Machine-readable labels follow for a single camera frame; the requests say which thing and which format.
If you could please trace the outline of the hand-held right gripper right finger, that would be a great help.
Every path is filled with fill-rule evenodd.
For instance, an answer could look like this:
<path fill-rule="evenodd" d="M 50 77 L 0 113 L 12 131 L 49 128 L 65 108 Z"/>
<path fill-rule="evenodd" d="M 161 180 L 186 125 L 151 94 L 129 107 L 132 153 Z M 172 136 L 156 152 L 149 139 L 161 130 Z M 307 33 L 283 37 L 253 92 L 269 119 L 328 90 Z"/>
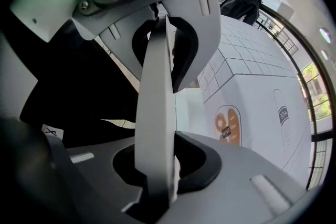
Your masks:
<path fill-rule="evenodd" d="M 307 191 L 256 152 L 203 135 L 137 130 L 74 148 L 46 137 L 53 223 L 293 223 Z"/>

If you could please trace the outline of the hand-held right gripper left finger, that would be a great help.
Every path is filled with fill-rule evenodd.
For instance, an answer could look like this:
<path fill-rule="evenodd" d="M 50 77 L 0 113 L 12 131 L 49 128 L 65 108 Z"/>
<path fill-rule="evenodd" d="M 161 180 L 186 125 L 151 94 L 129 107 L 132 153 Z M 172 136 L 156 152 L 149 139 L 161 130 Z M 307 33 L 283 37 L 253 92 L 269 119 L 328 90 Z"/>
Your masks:
<path fill-rule="evenodd" d="M 172 84 L 174 92 L 189 85 L 206 66 L 219 45 L 221 21 L 218 0 L 73 0 L 72 19 L 85 40 L 100 37 L 136 77 L 144 62 L 143 38 L 158 17 L 161 3 L 169 22 L 187 38 L 175 42 Z"/>

